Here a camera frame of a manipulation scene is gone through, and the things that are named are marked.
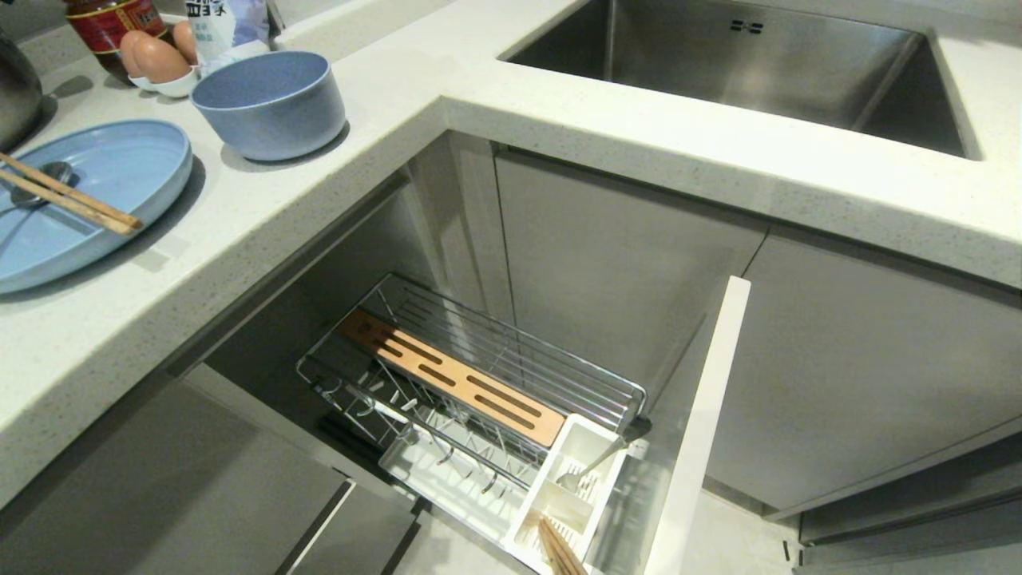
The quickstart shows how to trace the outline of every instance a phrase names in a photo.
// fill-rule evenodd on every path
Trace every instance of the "wire rack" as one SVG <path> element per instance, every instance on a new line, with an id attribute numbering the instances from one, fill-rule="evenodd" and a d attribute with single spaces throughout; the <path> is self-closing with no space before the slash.
<path id="1" fill-rule="evenodd" d="M 360 308 L 562 415 L 579 414 L 615 433 L 645 405 L 638 385 L 410 279 L 385 275 L 298 362 L 297 373 L 353 432 L 388 453 L 424 439 L 435 465 L 462 462 L 458 473 L 478 480 L 483 495 L 527 491 L 548 449 L 345 338 L 338 328 Z"/>

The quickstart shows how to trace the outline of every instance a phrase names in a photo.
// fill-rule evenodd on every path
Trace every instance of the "blue plate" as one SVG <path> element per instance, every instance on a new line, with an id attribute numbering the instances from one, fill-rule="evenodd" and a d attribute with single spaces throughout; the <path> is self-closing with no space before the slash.
<path id="1" fill-rule="evenodd" d="M 181 194 L 192 167 L 188 136 L 174 124 L 154 119 L 82 130 L 18 159 L 36 167 L 67 161 L 78 180 L 75 187 L 132 213 L 145 226 Z M 11 171 L 7 165 L 0 169 Z M 52 203 L 15 207 L 8 190 L 0 185 L 0 294 L 66 275 L 140 233 L 114 233 Z"/>

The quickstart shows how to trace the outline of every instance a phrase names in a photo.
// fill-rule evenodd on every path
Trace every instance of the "wooden chopsticks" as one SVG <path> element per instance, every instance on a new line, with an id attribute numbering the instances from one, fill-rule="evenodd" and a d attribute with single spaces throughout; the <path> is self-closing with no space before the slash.
<path id="1" fill-rule="evenodd" d="M 63 182 L 55 180 L 32 165 L 14 159 L 6 153 L 0 152 L 0 159 L 11 167 L 21 172 L 31 178 L 31 180 L 6 170 L 0 170 L 0 178 L 35 193 L 43 199 L 56 203 L 65 209 L 88 218 L 106 229 L 123 235 L 128 235 L 137 229 L 142 229 L 142 220 L 131 213 L 126 213 L 104 201 L 96 199 L 88 193 L 84 193 Z"/>
<path id="2" fill-rule="evenodd" d="M 550 558 L 554 575 L 588 575 L 568 542 L 554 529 L 546 516 L 540 518 L 540 540 Z"/>

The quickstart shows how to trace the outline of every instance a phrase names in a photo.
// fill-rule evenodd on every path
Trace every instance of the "kettle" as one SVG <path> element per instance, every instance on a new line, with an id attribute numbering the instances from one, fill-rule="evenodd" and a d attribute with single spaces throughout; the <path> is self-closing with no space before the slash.
<path id="1" fill-rule="evenodd" d="M 0 151 L 13 148 L 42 116 L 43 88 L 29 58 L 0 30 Z"/>

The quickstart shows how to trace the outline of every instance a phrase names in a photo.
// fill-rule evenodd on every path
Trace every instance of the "blue bowl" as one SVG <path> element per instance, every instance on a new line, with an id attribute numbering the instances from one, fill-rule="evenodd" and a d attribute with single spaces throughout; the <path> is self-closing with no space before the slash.
<path id="1" fill-rule="evenodd" d="M 228 64 L 202 79 L 191 101 L 224 143 L 249 159 L 309 153 L 344 127 L 330 62 L 312 52 L 269 52 Z"/>

